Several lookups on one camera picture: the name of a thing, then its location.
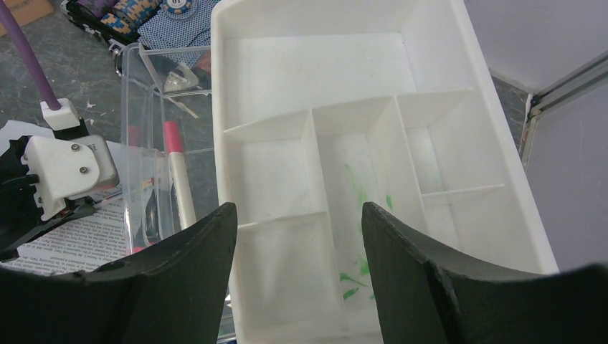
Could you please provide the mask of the white pink-capped marker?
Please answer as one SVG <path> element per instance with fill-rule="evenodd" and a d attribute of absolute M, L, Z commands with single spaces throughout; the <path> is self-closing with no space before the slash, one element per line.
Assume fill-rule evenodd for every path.
<path fill-rule="evenodd" d="M 184 146 L 177 122 L 164 122 L 163 135 L 170 172 L 175 188 L 180 226 L 182 229 L 187 229 L 196 223 L 196 212 L 186 169 Z"/>

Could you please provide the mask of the white drawer organizer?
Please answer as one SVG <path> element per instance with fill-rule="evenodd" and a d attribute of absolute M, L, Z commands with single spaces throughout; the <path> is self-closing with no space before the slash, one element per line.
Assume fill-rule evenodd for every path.
<path fill-rule="evenodd" d="M 180 229 L 163 123 L 196 216 L 237 207 L 219 342 L 380 343 L 367 201 L 478 259 L 558 271 L 463 1 L 221 1 L 210 71 L 123 53 L 130 245 Z"/>

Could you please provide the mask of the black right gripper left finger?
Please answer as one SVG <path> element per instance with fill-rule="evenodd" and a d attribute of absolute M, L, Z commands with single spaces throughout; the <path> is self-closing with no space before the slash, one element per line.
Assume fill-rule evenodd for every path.
<path fill-rule="evenodd" d="M 215 343 L 237 241 L 231 202 L 91 272 L 1 270 L 3 343 Z"/>

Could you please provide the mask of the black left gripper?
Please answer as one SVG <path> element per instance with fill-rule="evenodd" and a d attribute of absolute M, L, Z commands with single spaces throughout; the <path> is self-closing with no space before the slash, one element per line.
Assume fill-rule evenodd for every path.
<path fill-rule="evenodd" d="M 22 163 L 31 136 L 23 135 L 9 141 L 1 155 L 1 261 L 19 258 L 18 248 L 44 236 L 69 221 L 91 216 L 96 212 L 94 200 L 85 196 L 66 201 L 66 206 L 50 220 L 42 220 L 34 184 L 37 174 L 29 175 Z"/>

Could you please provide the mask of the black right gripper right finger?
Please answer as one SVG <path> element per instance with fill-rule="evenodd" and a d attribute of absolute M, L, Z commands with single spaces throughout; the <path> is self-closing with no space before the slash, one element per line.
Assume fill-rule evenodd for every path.
<path fill-rule="evenodd" d="M 378 204 L 362 235 L 385 343 L 605 343 L 607 265 L 502 267 L 411 228 Z"/>

